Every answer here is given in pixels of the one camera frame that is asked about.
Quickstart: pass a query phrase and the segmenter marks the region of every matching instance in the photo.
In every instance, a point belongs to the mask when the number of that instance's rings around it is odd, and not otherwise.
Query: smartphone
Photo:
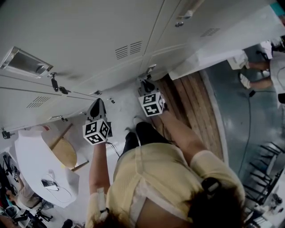
[[[41,180],[43,186],[46,188],[46,189],[49,189],[49,190],[52,190],[52,191],[58,191],[58,186],[57,186],[57,183],[51,181],[51,180],[45,180],[45,179],[42,179]]]

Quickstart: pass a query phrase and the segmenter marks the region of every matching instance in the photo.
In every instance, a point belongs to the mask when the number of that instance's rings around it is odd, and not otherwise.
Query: black cable
[[[276,93],[275,91],[255,91],[256,93]]]
[[[106,143],[109,144],[109,145],[113,148],[113,150],[116,152],[116,154],[118,155],[118,157],[120,157],[120,155],[119,155],[119,153],[118,153],[117,147],[116,147],[113,143],[111,143],[111,142],[106,142]]]
[[[249,143],[249,140],[250,140],[250,132],[251,132],[251,105],[250,105],[250,99],[247,98],[248,100],[248,112],[249,112],[249,130],[248,130],[248,140],[246,142],[246,145],[245,145],[245,148],[244,148],[244,154],[243,154],[243,157],[242,157],[242,160],[241,160],[241,164],[240,164],[240,169],[239,169],[239,172],[238,172],[238,176],[240,176],[240,171],[241,171],[241,168],[242,168],[242,165],[244,163],[244,158],[245,158],[245,154],[246,154],[246,150],[248,148],[248,143]]]
[[[280,80],[279,80],[279,73],[280,73],[280,71],[282,71],[283,69],[285,69],[285,67],[282,67],[282,68],[280,68],[280,69],[278,70],[278,72],[277,72],[277,74],[276,74],[276,78],[277,78],[278,82],[280,83],[280,85],[282,86],[282,88],[285,90],[285,88],[283,87],[282,83],[281,83]]]

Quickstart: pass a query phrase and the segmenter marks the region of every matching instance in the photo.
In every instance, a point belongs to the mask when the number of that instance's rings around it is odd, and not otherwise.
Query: white sneaker
[[[241,84],[246,88],[246,89],[250,89],[250,81],[248,80],[247,77],[245,77],[243,74],[240,73],[239,75],[240,78],[240,82]]]
[[[139,116],[135,116],[134,119],[133,119],[134,126],[137,126],[137,124],[140,123],[140,122],[145,122],[145,120],[143,120]]]

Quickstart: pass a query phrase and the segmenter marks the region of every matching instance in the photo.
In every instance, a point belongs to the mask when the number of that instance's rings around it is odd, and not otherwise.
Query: dark hair
[[[128,222],[120,219],[118,215],[109,212],[104,221],[93,221],[94,228],[129,228]]]
[[[212,198],[202,191],[188,201],[194,228],[242,228],[243,202],[236,188],[220,189]]]

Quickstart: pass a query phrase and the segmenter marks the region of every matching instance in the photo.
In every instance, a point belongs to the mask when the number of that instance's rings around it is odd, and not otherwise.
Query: person's leg
[[[169,143],[150,123],[138,123],[136,132],[142,146],[150,143]]]
[[[273,85],[271,77],[265,77],[258,81],[249,81],[247,77],[243,74],[240,74],[240,82],[246,89],[254,88],[254,89],[266,89]]]
[[[124,150],[123,150],[121,156],[124,153],[126,153],[127,151],[132,150],[138,146],[139,146],[138,139],[137,139],[137,136],[135,135],[135,133],[134,132],[128,133],[126,135],[126,143],[125,143],[125,147],[124,147]]]
[[[255,89],[266,89],[268,87],[271,87],[272,85],[273,83],[270,76],[260,79],[258,81],[250,82],[250,87]]]
[[[248,62],[247,66],[252,69],[257,70],[268,70],[270,68],[269,61],[262,61],[262,62]]]

